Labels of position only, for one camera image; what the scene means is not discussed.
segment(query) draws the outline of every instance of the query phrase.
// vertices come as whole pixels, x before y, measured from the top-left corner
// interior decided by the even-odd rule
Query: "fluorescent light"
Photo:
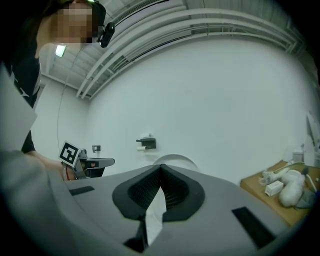
[[[66,45],[58,45],[55,50],[55,55],[62,57],[65,53]]]

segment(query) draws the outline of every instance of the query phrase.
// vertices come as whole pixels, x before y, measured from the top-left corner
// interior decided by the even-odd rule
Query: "white box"
[[[269,197],[272,197],[273,195],[279,193],[283,187],[284,184],[277,180],[274,183],[267,185],[264,193],[266,193]]]

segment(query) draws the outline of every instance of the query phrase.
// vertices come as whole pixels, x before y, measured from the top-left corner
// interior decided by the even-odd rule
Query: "wooden table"
[[[283,166],[286,165],[287,162],[280,161],[279,163],[275,164],[274,166],[270,167],[268,170],[275,171]],[[306,166],[295,166],[294,170],[301,172]],[[316,182],[316,178],[320,179],[320,168],[309,167],[309,175],[317,188],[320,189],[320,181]],[[293,207],[286,208],[281,205],[279,202],[279,193],[273,196],[268,196],[265,194],[265,186],[261,186],[258,182],[258,179],[262,177],[262,172],[259,172],[253,176],[244,178],[241,180],[240,187],[244,190],[248,191],[250,194],[255,196],[256,198],[260,199],[266,205],[271,207],[277,214],[279,214],[290,226],[297,223],[299,220],[303,219],[308,213],[310,209],[294,209]],[[310,188],[313,191],[312,187],[310,186],[309,180],[305,179],[306,187]]]

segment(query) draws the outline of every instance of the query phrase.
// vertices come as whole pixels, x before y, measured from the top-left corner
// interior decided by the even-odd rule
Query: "neck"
[[[40,55],[41,49],[48,43],[50,43],[51,40],[51,34],[50,34],[50,25],[51,25],[51,17],[45,17],[42,19],[38,33],[36,35],[36,53],[35,57],[38,59]]]

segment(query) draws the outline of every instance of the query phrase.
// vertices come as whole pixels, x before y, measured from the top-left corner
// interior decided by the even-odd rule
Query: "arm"
[[[63,178],[64,168],[63,168],[61,162],[46,158],[45,156],[39,154],[36,151],[30,151],[30,152],[28,152],[26,154],[28,156],[31,156],[31,157],[37,159],[47,171],[48,170],[54,170],[54,171],[59,172],[61,177]],[[69,179],[70,180],[75,180],[76,179],[76,175],[73,172],[73,170],[71,170],[69,167],[67,167],[66,170],[67,170]]]

